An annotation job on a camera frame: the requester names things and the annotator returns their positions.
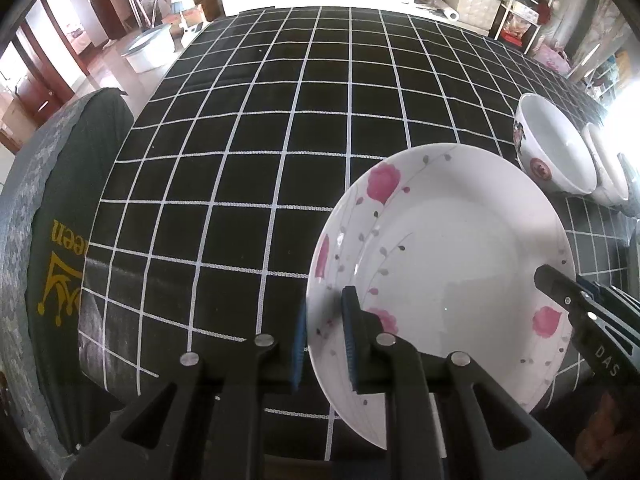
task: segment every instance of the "white bowl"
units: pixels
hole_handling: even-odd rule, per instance
[[[640,222],[636,222],[636,226],[631,233],[631,241],[629,242],[628,262],[629,267],[626,270],[626,278],[628,283],[628,292],[631,296],[640,300]]]
[[[591,197],[596,203],[607,207],[626,202],[629,199],[629,187],[625,172],[602,131],[595,124],[587,123],[580,134],[598,174],[598,187]]]
[[[468,352],[532,409],[571,335],[567,312],[533,282],[543,264],[575,279],[553,206],[503,158],[427,144],[375,165],[329,216],[306,286],[309,357],[335,411],[385,447],[384,395],[359,396],[349,380],[340,315],[346,285],[386,332],[429,354]]]
[[[624,153],[618,154],[618,160],[625,173],[629,198],[626,202],[616,206],[616,209],[622,211],[622,213],[629,218],[640,218],[640,173],[638,173],[636,167],[629,162],[629,159],[626,158]]]
[[[523,94],[513,123],[522,169],[544,191],[587,195],[598,179],[589,150],[571,121],[537,94]]]

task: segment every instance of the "table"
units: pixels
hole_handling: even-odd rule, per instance
[[[255,333],[286,349],[332,207],[386,156],[462,142],[514,164],[522,92],[581,128],[604,109],[500,43],[369,9],[252,10],[215,21],[176,61],[130,131],[86,256],[80,357],[121,400],[168,359],[219,355]],[[628,220],[551,197],[578,272],[626,288]],[[568,345],[541,406],[590,374]],[[292,397],[266,399],[265,452],[378,457],[335,415],[308,358]]]

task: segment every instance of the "white basin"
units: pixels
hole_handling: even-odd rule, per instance
[[[168,63],[175,50],[170,29],[171,25],[165,23],[136,36],[127,45],[122,57],[129,61],[137,73],[146,72]]]
[[[547,99],[520,97],[513,142],[522,169],[542,190],[587,195],[596,189],[596,170],[580,133]]]
[[[625,172],[602,130],[593,123],[587,123],[581,135],[598,174],[598,187],[591,193],[591,197],[596,203],[607,207],[626,202],[629,198],[629,188]]]

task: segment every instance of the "white storage box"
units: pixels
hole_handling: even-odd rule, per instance
[[[474,27],[489,30],[494,24],[495,15],[501,0],[445,0],[457,10],[460,21]]]
[[[521,18],[524,18],[528,22],[533,23],[534,25],[538,23],[539,14],[523,3],[514,0],[513,7],[511,7],[511,12],[513,12],[517,16],[520,16]]]

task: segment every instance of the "plastic bag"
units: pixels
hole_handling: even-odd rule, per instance
[[[567,75],[571,70],[569,63],[545,43],[540,45],[533,59],[560,75]]]
[[[514,38],[522,39],[525,32],[529,30],[531,24],[515,14],[511,14],[507,22],[504,24],[503,30],[511,34]]]

